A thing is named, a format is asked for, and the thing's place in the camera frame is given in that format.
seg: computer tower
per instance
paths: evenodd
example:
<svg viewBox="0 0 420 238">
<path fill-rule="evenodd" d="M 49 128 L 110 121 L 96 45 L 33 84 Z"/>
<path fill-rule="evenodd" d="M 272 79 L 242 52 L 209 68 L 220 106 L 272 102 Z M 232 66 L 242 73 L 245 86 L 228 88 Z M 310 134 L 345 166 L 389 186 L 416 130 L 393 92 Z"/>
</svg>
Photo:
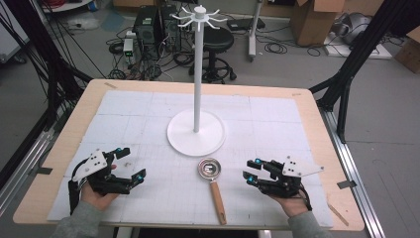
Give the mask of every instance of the computer tower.
<svg viewBox="0 0 420 238">
<path fill-rule="evenodd" d="M 158 60 L 158 49 L 163 38 L 157 6 L 140 7 L 133 32 L 136 33 L 142 59 Z"/>
<path fill-rule="evenodd" d="M 169 4 L 161 6 L 160 12 L 166 49 L 170 52 L 181 51 L 181 32 L 178 27 L 179 20 L 172 17 L 172 15 L 176 15 L 177 13 L 176 6 Z"/>
</svg>

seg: gray sleeve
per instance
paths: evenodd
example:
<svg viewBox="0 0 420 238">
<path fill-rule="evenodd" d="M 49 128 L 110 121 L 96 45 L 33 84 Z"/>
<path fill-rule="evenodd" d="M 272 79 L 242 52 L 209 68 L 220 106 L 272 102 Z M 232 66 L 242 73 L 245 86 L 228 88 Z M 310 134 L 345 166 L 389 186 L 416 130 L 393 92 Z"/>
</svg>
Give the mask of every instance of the gray sleeve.
<svg viewBox="0 0 420 238">
<path fill-rule="evenodd" d="M 326 230 L 323 230 L 316 220 L 312 211 L 308 211 L 288 219 L 293 238 L 332 238 L 333 235 Z"/>
<path fill-rule="evenodd" d="M 80 201 L 73 214 L 58 223 L 51 238 L 96 237 L 102 213 L 89 203 Z"/>
</svg>

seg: white desk leg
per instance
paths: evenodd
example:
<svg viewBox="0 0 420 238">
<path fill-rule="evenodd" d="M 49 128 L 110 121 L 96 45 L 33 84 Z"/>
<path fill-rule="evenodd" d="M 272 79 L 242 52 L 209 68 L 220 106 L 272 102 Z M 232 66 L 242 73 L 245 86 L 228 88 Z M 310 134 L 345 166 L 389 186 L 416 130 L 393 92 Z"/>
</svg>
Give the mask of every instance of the white desk leg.
<svg viewBox="0 0 420 238">
<path fill-rule="evenodd" d="M 271 238 L 271 231 L 259 230 L 259 238 Z"/>
<path fill-rule="evenodd" d="M 133 227 L 118 227 L 117 238 L 131 238 Z"/>
<path fill-rule="evenodd" d="M 250 61 L 254 60 L 254 57 L 256 54 L 256 30 L 257 30 L 257 23 L 259 21 L 260 17 L 260 10 L 263 5 L 263 0 L 257 0 L 257 6 L 256 6 L 256 13 L 254 14 L 253 19 L 253 27 L 250 31 L 250 41 L 249 41 L 249 53 L 250 53 Z"/>
</svg>

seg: round white base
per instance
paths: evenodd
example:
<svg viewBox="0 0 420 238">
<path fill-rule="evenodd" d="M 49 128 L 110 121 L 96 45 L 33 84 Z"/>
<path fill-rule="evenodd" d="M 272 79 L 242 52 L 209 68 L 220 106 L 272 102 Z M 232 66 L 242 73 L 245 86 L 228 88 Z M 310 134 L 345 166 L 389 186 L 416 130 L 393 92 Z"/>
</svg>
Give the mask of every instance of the round white base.
<svg viewBox="0 0 420 238">
<path fill-rule="evenodd" d="M 167 126 L 167 138 L 180 153 L 201 157 L 219 149 L 226 139 L 222 120 L 207 111 L 201 111 L 200 130 L 194 132 L 194 110 L 185 110 L 172 118 Z"/>
</svg>

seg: person's left hand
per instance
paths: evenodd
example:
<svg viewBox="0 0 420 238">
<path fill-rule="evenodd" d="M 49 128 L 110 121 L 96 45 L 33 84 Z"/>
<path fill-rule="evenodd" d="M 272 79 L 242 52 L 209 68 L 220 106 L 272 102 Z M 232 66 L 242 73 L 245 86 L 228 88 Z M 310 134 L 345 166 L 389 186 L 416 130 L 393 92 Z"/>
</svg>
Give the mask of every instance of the person's left hand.
<svg viewBox="0 0 420 238">
<path fill-rule="evenodd" d="M 85 201 L 94 207 L 96 207 L 98 210 L 104 211 L 108 208 L 108 206 L 112 203 L 112 201 L 117 198 L 119 193 L 108 193 L 106 195 L 101 195 L 96 191 L 93 191 L 92 187 L 89 184 L 89 181 L 87 181 L 83 188 L 81 189 L 81 198 L 80 200 Z"/>
</svg>

